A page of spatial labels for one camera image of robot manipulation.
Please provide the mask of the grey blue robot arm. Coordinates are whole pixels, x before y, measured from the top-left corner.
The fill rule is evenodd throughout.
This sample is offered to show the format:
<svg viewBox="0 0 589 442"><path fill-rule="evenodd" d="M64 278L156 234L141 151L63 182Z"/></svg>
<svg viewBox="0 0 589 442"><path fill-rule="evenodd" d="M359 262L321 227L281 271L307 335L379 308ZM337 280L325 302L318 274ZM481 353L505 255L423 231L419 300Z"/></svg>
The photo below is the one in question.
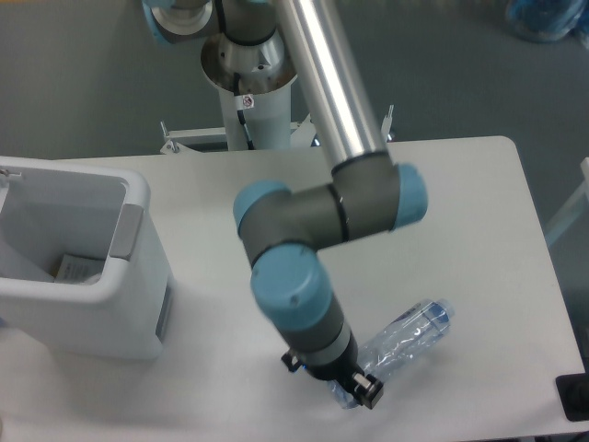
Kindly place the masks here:
<svg viewBox="0 0 589 442"><path fill-rule="evenodd" d="M370 110L331 1L146 1L152 35L204 39L201 64L217 88L232 150L291 142L290 87L299 81L330 165L329 183L293 192L262 180L234 202L237 234L260 310L288 344L283 362L338 384L373 408L382 381L358 362L357 344L318 252L420 221L419 172L395 163Z"/></svg>

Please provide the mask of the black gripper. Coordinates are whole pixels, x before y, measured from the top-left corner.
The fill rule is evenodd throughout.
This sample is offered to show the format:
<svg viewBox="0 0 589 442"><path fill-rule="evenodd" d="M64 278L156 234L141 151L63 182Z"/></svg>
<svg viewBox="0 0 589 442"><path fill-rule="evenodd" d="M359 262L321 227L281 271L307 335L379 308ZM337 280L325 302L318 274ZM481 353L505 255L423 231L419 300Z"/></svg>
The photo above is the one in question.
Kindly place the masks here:
<svg viewBox="0 0 589 442"><path fill-rule="evenodd" d="M358 345L351 331L341 331L335 341L322 350L313 353L288 350L281 357L290 373L302 369L313 378L337 381L345 392L341 399L342 408L363 406L374 409L382 398L384 384L362 370L357 359Z"/></svg>

